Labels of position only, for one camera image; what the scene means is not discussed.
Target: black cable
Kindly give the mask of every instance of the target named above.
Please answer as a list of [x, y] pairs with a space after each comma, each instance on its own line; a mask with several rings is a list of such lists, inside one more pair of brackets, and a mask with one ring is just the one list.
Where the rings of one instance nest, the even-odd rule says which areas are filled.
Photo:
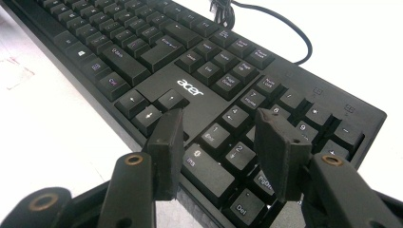
[[301, 65], [309, 60], [309, 58], [311, 57], [312, 52], [313, 52], [312, 44], [311, 44], [311, 41], [309, 40], [309, 38], [305, 35], [305, 33], [301, 29], [299, 29], [298, 26], [296, 26], [294, 23], [292, 23], [290, 20], [288, 20], [284, 16], [282, 16], [272, 10], [269, 10], [269, 9], [266, 9], [263, 7], [259, 7], [259, 6], [242, 4], [242, 3], [239, 3], [234, 0], [212, 0], [210, 10], [212, 9], [213, 6], [216, 6], [216, 8], [217, 8], [216, 17], [214, 20], [215, 22], [217, 22], [229, 29], [232, 29], [234, 27], [235, 14], [234, 14], [234, 9], [232, 9], [232, 7], [231, 7], [231, 3], [233, 3], [234, 5], [241, 7], [241, 8], [246, 8], [246, 9], [250, 9], [250, 10], [258, 10], [258, 11], [267, 13], [269, 15], [276, 17], [283, 23], [285, 23], [287, 26], [289, 26], [293, 31], [295, 31], [302, 38], [302, 40], [306, 44], [306, 47], [308, 48], [308, 53], [306, 54], [306, 56], [303, 59], [295, 62], [295, 64]]

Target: acer keyboard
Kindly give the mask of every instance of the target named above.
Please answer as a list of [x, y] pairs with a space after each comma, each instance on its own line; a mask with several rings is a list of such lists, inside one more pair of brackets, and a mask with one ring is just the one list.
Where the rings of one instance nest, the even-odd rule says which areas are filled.
[[[254, 152], [258, 107], [287, 119], [313, 153], [336, 154], [355, 167], [386, 119], [173, 1], [4, 2], [140, 146], [164, 112], [183, 109], [181, 189], [213, 221], [203, 226], [267, 227], [283, 207]], [[106, 189], [77, 197], [76, 206]], [[75, 227], [85, 224], [80, 218]]]

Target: white desk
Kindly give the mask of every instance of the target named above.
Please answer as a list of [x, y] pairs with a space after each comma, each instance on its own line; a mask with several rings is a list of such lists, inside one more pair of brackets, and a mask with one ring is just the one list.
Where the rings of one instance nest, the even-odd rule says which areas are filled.
[[[177, 2], [213, 18], [207, 0]], [[314, 46], [302, 67], [388, 114], [358, 171], [373, 189], [403, 200], [403, 1], [242, 2], [298, 25]], [[304, 43], [277, 19], [234, 9], [235, 32], [292, 62], [305, 56]], [[130, 152], [40, 46], [0, 8], [0, 221], [38, 189], [62, 186], [75, 197], [109, 180], [114, 162]], [[159, 205], [159, 227], [200, 226], [177, 202]]]

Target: arrow key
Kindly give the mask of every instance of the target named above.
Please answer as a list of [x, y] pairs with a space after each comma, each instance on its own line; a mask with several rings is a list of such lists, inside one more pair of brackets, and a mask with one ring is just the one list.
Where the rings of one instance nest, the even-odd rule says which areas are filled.
[[150, 105], [133, 118], [131, 122], [137, 126], [146, 137], [149, 137], [162, 115], [160, 110], [154, 105]]
[[128, 91], [115, 106], [128, 118], [131, 119], [148, 106], [148, 100], [137, 90]]
[[189, 105], [189, 101], [187, 101], [174, 89], [169, 89], [169, 91], [167, 91], [155, 103], [155, 106], [158, 107], [162, 112], [175, 108], [186, 107], [187, 105]]

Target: screw hole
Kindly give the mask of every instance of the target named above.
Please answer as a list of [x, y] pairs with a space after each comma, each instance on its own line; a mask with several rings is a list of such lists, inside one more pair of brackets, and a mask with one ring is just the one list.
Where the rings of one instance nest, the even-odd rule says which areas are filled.
[[125, 159], [125, 163], [128, 165], [136, 165], [143, 161], [143, 157], [140, 155], [132, 155]]
[[57, 194], [45, 193], [29, 203], [29, 210], [31, 211], [43, 211], [48, 209], [59, 199]]
[[131, 226], [130, 218], [122, 218], [116, 223], [116, 228], [127, 228]]
[[331, 155], [325, 155], [322, 157], [323, 161], [334, 166], [340, 166], [343, 164], [343, 161], [339, 158]]

